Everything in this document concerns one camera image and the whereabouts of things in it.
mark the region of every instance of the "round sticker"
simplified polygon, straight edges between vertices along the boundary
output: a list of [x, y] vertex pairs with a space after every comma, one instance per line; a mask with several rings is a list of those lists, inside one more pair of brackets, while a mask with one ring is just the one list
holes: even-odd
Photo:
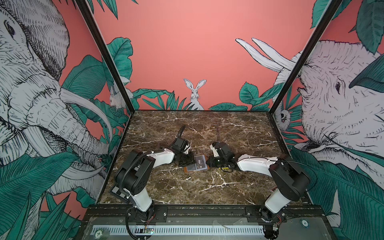
[[99, 229], [95, 232], [95, 238], [100, 239], [103, 236], [103, 230]]
[[301, 225], [303, 226], [303, 227], [309, 227], [309, 223], [308, 223], [308, 221], [307, 220], [305, 220], [305, 219], [301, 219], [300, 220], [300, 223], [301, 223]]

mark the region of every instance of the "red wire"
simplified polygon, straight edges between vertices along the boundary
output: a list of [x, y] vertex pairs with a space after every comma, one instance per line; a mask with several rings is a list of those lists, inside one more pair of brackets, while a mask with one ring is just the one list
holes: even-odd
[[144, 229], [147, 229], [147, 226], [148, 224], [152, 221], [152, 219], [155, 217], [156, 214], [153, 214], [153, 216], [151, 217], [151, 219], [147, 222], [147, 224], [145, 225], [145, 228]]
[[280, 216], [279, 216], [279, 215], [277, 215], [277, 217], [279, 218], [279, 220], [280, 220], [280, 224], [281, 224], [281, 218], [280, 218]]

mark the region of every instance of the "marble tabletop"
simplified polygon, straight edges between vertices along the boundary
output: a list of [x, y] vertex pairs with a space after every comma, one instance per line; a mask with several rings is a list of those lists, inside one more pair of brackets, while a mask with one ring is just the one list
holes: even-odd
[[[227, 143], [235, 153], [253, 156], [279, 156], [281, 149], [266, 113], [257, 112], [173, 112], [136, 111], [118, 153], [112, 173], [102, 193], [100, 204], [120, 204], [109, 190], [114, 175], [132, 149], [142, 151], [160, 149], [175, 139], [182, 125], [182, 137], [191, 143], [195, 155], [212, 155], [209, 145], [216, 141]], [[146, 185], [156, 204], [262, 204], [275, 186], [269, 176], [255, 172], [232, 173], [220, 169], [185, 173], [174, 164], [152, 170]]]

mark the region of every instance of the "vent grille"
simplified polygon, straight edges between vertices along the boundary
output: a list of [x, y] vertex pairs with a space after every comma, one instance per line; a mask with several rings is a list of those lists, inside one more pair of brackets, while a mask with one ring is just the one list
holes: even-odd
[[[150, 235], [144, 232], [144, 225], [130, 227], [132, 233], [137, 236]], [[110, 235], [128, 235], [124, 225], [93, 225], [91, 235], [98, 229], [104, 229]], [[259, 225], [149, 225], [147, 231], [153, 229], [153, 235], [264, 235], [263, 226]]]

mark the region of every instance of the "elephant eye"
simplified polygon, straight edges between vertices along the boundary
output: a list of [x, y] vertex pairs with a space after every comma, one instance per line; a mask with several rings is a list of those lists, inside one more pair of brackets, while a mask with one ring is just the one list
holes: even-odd
[[8, 33], [13, 38], [13, 36], [15, 35], [15, 30], [13, 29], [13, 27], [6, 20], [4, 21], [4, 25], [5, 25], [5, 28], [7, 29]]
[[338, 94], [340, 94], [340, 82], [336, 83], [335, 88], [336, 88], [336, 91], [338, 92]]

